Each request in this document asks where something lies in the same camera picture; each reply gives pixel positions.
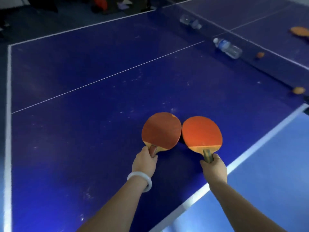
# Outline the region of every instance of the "water bottle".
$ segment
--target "water bottle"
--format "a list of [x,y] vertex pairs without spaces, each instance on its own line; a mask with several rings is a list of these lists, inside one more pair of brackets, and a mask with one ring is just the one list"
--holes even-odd
[[185,25],[191,26],[193,29],[201,29],[202,25],[199,23],[198,19],[192,18],[188,15],[182,15],[179,21]]
[[215,38],[213,42],[215,43],[217,48],[219,48],[221,51],[223,51],[233,59],[239,58],[241,56],[241,53],[243,52],[240,48],[232,45],[229,41],[225,39]]

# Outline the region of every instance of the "orange object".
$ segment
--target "orange object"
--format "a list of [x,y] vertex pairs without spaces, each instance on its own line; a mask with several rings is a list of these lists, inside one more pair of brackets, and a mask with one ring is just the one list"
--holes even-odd
[[290,31],[296,36],[309,36],[309,29],[305,27],[292,27]]
[[94,0],[95,4],[102,8],[103,10],[107,10],[107,1],[106,0]]
[[295,94],[303,94],[306,91],[304,87],[295,87],[293,89],[293,93]]
[[263,58],[265,55],[264,52],[258,52],[257,55],[255,56],[256,58]]
[[181,135],[180,120],[171,113],[160,112],[152,115],[144,124],[141,138],[154,157],[160,151],[172,149]]
[[212,154],[222,146],[219,127],[203,116],[188,118],[182,125],[182,136],[188,148],[202,154],[208,163],[213,161]]

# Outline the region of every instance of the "white bangle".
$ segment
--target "white bangle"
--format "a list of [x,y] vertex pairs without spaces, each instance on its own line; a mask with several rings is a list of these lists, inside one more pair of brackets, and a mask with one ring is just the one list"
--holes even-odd
[[150,189],[152,187],[152,181],[151,181],[150,177],[147,174],[145,174],[143,172],[131,172],[128,175],[127,180],[129,180],[132,176],[140,176],[140,177],[144,178],[148,182],[148,186],[144,189],[143,193],[147,192],[147,191],[150,191]]

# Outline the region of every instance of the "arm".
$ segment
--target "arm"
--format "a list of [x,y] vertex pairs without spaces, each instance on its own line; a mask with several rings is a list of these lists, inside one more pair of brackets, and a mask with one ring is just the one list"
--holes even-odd
[[[158,156],[150,157],[147,147],[136,155],[132,172],[140,171],[152,177]],[[121,189],[77,232],[128,232],[137,204],[147,181],[140,176],[131,177]]]
[[217,154],[213,154],[213,157],[214,161],[211,164],[203,160],[200,163],[209,187],[221,204],[234,231],[285,232],[227,184],[225,164]]

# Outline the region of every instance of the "forearm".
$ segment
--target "forearm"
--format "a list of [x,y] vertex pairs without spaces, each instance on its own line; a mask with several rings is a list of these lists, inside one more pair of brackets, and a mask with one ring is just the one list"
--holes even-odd
[[146,186],[147,181],[142,177],[131,177],[77,232],[129,231],[138,201]]
[[245,200],[227,183],[211,185],[211,191],[216,196],[235,232],[282,232],[285,231],[270,220],[251,203]]

